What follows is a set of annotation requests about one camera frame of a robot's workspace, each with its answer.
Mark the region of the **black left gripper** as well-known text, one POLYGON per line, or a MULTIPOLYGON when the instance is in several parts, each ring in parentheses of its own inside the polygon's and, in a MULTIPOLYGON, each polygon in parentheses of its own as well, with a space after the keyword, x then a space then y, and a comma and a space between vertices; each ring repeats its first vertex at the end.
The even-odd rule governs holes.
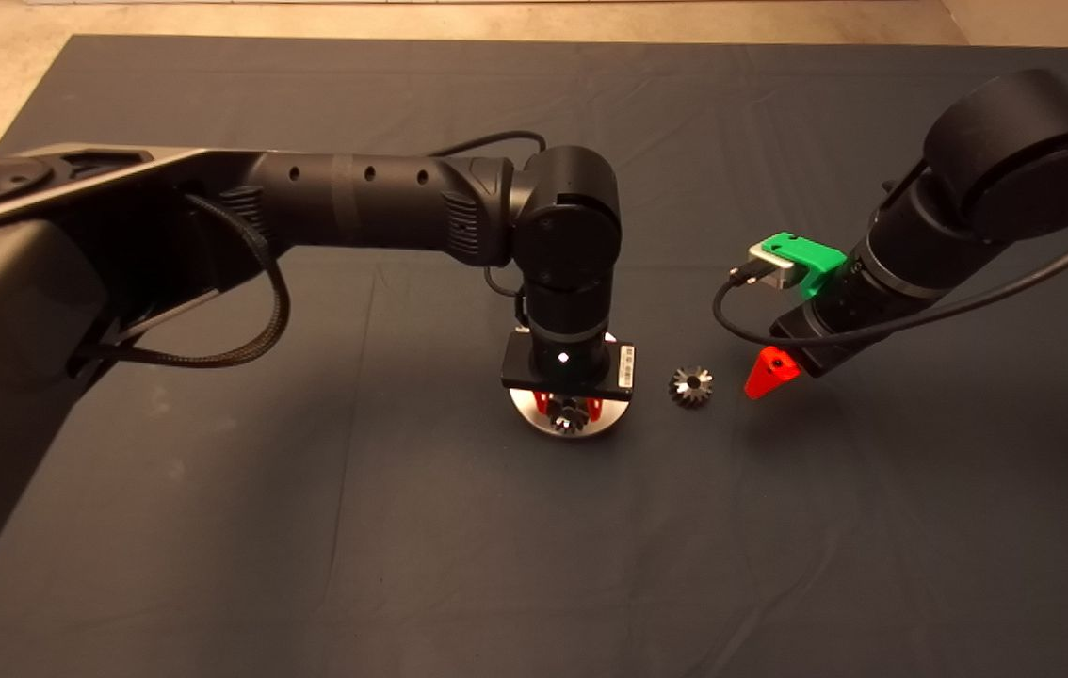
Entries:
POLYGON ((530 331, 513 331, 501 361, 501 385, 534 392, 543 417, 550 416, 552 395, 585 396, 588 421, 597 422, 604 400, 633 398, 637 347, 604 336, 562 344, 530 331))

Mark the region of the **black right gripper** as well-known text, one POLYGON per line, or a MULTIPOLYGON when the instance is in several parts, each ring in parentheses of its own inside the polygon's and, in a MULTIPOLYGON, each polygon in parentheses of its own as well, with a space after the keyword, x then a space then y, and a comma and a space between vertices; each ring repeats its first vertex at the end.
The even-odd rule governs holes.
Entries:
MULTIPOLYGON (((769 327, 772 338, 823 338, 849 333, 922 312, 944 289, 921 286, 892 274, 870 250, 854 250, 827 280, 821 291, 789 310, 769 327)), ((744 382, 748 399, 759 400, 801 376, 801 366, 782 348, 767 345, 756 356, 744 382)))

